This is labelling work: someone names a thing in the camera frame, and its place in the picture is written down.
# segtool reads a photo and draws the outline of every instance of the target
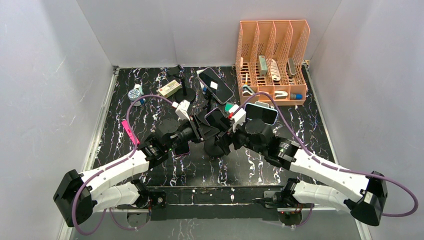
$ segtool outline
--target white wall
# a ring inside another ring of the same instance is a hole
[[[309,59],[341,0],[77,1],[113,65],[167,67],[234,65],[241,20],[306,19]]]
[[[311,74],[339,162],[405,184],[421,207],[383,217],[374,240],[423,239],[424,2],[343,0],[311,60]],[[386,213],[412,208],[388,185]]]
[[[56,239],[53,194],[83,166],[112,66],[76,1],[0,5],[0,239]]]

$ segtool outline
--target pink object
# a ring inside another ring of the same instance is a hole
[[[132,143],[135,145],[139,145],[140,141],[137,139],[136,136],[134,136],[131,131],[130,131],[130,127],[128,126],[128,122],[127,120],[123,120],[122,121],[122,126],[125,129],[126,133],[128,134],[129,138],[131,139]]]

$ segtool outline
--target white sticker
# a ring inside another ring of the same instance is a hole
[[[217,90],[218,89],[218,83],[216,83],[214,81],[210,81],[210,87]]]

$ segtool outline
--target green object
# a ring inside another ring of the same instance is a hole
[[[228,111],[234,106],[234,104],[232,103],[227,103],[225,105],[225,112],[228,113]]]

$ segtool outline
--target marble pattern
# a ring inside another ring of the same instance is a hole
[[[199,69],[203,67],[186,67],[183,72],[187,85],[196,91],[196,100],[190,105],[188,111],[191,115],[200,112],[207,102],[203,97],[200,83],[196,79],[196,71]],[[213,69],[234,90],[234,97],[230,102],[239,104],[235,68],[225,66],[213,67]],[[130,105],[127,92],[135,84],[142,84],[144,94],[157,94],[157,89],[174,79],[166,76],[167,70],[167,68],[119,70],[94,168],[116,160],[131,151],[131,140],[121,125]],[[309,90],[304,105],[281,106],[280,109],[295,133],[312,152],[334,162],[308,79],[306,82]],[[224,108],[216,102],[213,105],[212,108]],[[133,130],[140,141],[143,141],[166,118],[177,119],[178,117],[174,108],[156,98],[147,99],[144,106],[135,107],[130,114]],[[282,121],[278,121],[273,127],[274,132],[279,136],[293,139]],[[203,144],[193,143],[190,143],[189,155],[172,155],[172,158],[163,162],[162,165],[134,175],[133,178],[142,180],[147,186],[282,186],[287,178],[300,178],[309,183],[316,182],[308,176],[274,167],[259,154],[243,147],[232,151],[228,156],[213,158],[205,155]]]

